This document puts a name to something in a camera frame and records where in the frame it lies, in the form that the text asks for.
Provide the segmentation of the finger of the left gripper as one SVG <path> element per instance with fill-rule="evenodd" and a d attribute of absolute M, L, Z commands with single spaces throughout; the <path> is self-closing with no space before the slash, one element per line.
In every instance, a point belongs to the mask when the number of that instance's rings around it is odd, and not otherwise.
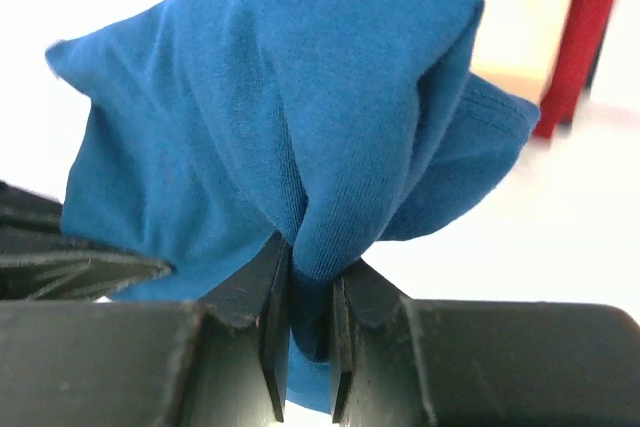
<path fill-rule="evenodd" d="M 1 183 L 1 299 L 96 300 L 172 272 L 158 259 L 60 230 L 62 204 Z"/>

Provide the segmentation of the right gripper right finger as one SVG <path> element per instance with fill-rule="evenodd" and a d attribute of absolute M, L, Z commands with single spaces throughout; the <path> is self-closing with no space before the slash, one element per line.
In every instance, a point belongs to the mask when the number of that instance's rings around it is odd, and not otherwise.
<path fill-rule="evenodd" d="M 612 306 L 413 299 L 357 262 L 331 328 L 342 426 L 639 422 L 639 327 Z"/>

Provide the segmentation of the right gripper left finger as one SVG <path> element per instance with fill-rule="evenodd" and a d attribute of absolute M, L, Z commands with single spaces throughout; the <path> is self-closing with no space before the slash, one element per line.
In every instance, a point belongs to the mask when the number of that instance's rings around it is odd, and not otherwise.
<path fill-rule="evenodd" d="M 290 250 L 273 235 L 197 301 L 1 299 L 5 426 L 273 426 Z"/>

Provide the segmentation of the blue t shirt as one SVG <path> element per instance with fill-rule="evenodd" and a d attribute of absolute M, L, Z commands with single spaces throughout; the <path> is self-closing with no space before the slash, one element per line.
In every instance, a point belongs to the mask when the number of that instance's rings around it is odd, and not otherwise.
<path fill-rule="evenodd" d="M 469 70 L 484 0 L 165 0 L 46 51 L 91 109 L 62 230 L 204 296 L 274 233 L 292 249 L 287 397 L 327 412 L 330 286 L 434 233 L 514 166 L 539 118 Z"/>

